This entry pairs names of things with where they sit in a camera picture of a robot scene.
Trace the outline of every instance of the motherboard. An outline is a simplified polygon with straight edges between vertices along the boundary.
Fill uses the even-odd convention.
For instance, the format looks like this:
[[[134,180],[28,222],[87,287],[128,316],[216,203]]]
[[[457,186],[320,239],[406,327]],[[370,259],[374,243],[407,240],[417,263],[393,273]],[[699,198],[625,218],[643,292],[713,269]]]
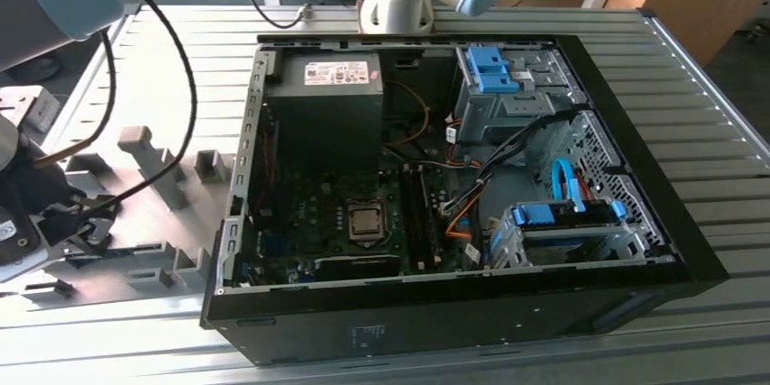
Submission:
[[[258,284],[350,280],[454,270],[458,246],[441,236],[449,197],[441,168],[386,162],[378,171],[276,174],[258,214],[251,277]],[[429,227],[415,220],[427,211]]]

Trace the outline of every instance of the sticker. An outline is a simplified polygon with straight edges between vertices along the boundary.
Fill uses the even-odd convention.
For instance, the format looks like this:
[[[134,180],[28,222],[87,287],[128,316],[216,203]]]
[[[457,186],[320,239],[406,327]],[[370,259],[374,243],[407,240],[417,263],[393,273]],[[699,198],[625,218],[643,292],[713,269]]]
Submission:
[[[531,77],[530,71],[522,71],[522,72],[514,71],[511,73],[511,76],[514,76],[515,80],[534,80],[534,78]]]
[[[451,126],[446,128],[446,141],[453,144],[458,142],[458,130]]]
[[[478,263],[479,259],[482,258],[482,254],[479,253],[479,250],[477,250],[477,247],[474,247],[471,245],[471,243],[466,244],[466,255],[471,258],[471,260]]]
[[[348,328],[350,347],[369,349],[382,341],[386,336],[386,326],[357,326]]]
[[[312,62],[304,66],[304,85],[366,85],[370,67],[366,62]]]

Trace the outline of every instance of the power supply label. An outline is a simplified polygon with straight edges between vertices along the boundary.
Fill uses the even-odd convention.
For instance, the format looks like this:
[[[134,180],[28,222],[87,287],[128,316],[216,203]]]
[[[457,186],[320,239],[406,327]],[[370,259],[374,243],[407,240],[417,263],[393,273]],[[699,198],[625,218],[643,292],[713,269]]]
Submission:
[[[367,62],[311,62],[304,66],[304,85],[366,85],[370,83]]]

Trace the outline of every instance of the metal plate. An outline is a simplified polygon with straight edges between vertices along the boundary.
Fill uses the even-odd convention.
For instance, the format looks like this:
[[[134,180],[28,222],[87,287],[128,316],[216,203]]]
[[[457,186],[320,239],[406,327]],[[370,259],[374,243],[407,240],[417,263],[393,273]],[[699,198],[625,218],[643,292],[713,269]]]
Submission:
[[[222,104],[240,101],[250,67],[222,70],[218,65],[236,66],[250,60],[256,32],[274,30],[246,7],[176,6],[166,10],[180,24],[190,52],[204,60],[195,64],[202,94],[212,104],[219,104],[219,98]],[[268,8],[267,13],[288,21],[295,10]],[[292,32],[357,31],[351,9],[320,7],[315,17]],[[6,302],[14,299],[8,298],[0,300],[0,325],[10,326],[0,331],[4,347],[23,347],[43,339],[47,344],[38,345],[35,351],[10,353],[0,360],[6,376],[24,374],[27,380],[35,380],[88,369],[91,377],[142,375],[143,380],[163,383],[171,373],[175,380],[210,383],[399,377],[399,383],[419,384],[425,378],[415,376],[423,374],[442,383],[615,384],[629,378],[658,383],[770,381],[770,197],[764,195],[765,183],[756,180],[770,175],[769,150],[662,26],[637,12],[567,9],[498,10],[473,20],[442,10],[437,21],[441,32],[563,32],[581,36],[642,137],[662,159],[674,187],[690,202],[690,211],[733,280],[697,298],[663,305],[611,335],[282,369],[251,367],[219,334],[199,328],[200,296],[35,313],[8,310]],[[147,95],[156,100],[178,95],[184,99],[187,85],[174,61],[174,47],[148,11],[138,14],[116,53],[127,61],[124,67],[131,65],[119,97]],[[148,72],[140,66],[162,60],[168,62],[159,71]],[[98,80],[103,86],[102,75]],[[84,95],[104,98],[104,90],[95,89],[91,82],[91,78],[83,81],[88,92],[80,99]],[[74,97],[68,105],[78,106],[79,102]],[[234,122],[206,130],[196,140],[211,139],[215,146],[236,149],[239,119],[212,121]],[[168,134],[174,148],[178,143],[172,143],[172,136]]]

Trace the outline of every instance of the ram slot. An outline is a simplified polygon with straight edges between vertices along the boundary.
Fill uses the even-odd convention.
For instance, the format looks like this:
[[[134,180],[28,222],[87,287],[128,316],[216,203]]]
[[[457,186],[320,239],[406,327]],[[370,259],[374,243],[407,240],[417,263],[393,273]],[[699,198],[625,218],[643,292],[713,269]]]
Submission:
[[[405,166],[398,175],[398,186],[411,269],[433,270],[435,261],[430,239],[431,205],[422,184],[422,173],[415,166]]]

